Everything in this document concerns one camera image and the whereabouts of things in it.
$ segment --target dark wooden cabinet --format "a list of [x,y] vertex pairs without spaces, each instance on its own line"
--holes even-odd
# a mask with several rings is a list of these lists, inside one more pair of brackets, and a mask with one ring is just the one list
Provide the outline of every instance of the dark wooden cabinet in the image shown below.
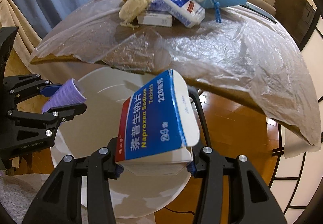
[[307,0],[276,0],[275,18],[286,28],[299,46],[312,23],[315,10]]

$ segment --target wooden floor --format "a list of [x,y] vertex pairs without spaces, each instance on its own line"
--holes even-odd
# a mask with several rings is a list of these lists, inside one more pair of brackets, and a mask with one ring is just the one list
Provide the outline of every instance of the wooden floor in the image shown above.
[[[19,60],[13,51],[7,63],[8,68],[5,76],[28,74],[28,70],[22,63],[18,65]],[[18,70],[17,67],[21,64],[23,67]],[[224,156],[246,155],[268,184],[277,159],[277,157],[271,157],[271,150],[278,147],[277,124],[272,120],[266,120],[264,115],[209,92],[204,92],[200,96],[200,100],[212,147]],[[21,103],[19,109],[28,112],[40,112],[45,101],[45,98],[38,96]],[[21,159],[20,168],[14,174],[50,174],[53,169],[50,150],[46,149],[24,156]],[[180,212],[195,212],[200,186],[200,179],[191,178],[182,193],[167,208]],[[227,223],[227,214],[228,185],[227,179],[224,179],[222,224]],[[192,223],[193,221],[193,214],[191,213],[174,213],[165,208],[156,212],[155,217],[157,224]]]

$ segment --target cream colored bundle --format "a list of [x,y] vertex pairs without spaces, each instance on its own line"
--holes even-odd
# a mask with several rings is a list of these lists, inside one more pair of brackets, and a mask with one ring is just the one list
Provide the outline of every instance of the cream colored bundle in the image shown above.
[[141,12],[143,12],[152,0],[128,0],[122,6],[119,17],[124,20],[120,25],[135,27],[130,24]]

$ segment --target white bucket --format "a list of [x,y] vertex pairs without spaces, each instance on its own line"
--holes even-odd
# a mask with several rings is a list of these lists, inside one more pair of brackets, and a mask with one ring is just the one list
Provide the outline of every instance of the white bucket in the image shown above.
[[[91,155],[117,137],[123,102],[153,76],[131,74],[108,67],[92,71],[79,80],[85,90],[87,110],[61,124],[51,148],[56,167],[65,155]],[[184,168],[175,176],[138,177],[125,170],[118,180],[109,180],[116,218],[138,218],[154,213],[183,190],[190,173]],[[86,177],[82,181],[82,204],[87,206]]]

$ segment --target silver screw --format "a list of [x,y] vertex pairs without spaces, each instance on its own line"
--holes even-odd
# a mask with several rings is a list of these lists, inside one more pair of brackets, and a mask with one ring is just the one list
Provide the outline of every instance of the silver screw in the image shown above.
[[240,156],[239,156],[239,160],[240,160],[241,162],[246,162],[248,159],[247,159],[247,157],[246,157],[245,155],[240,155]]
[[72,156],[67,155],[63,158],[64,162],[71,162],[72,161]]
[[212,148],[210,148],[210,147],[204,147],[202,150],[206,154],[210,154],[212,152]]
[[52,135],[52,132],[50,130],[46,130],[45,133],[46,133],[47,136],[51,136]]
[[100,148],[99,149],[99,153],[104,155],[104,154],[107,154],[109,152],[109,150],[107,148]]

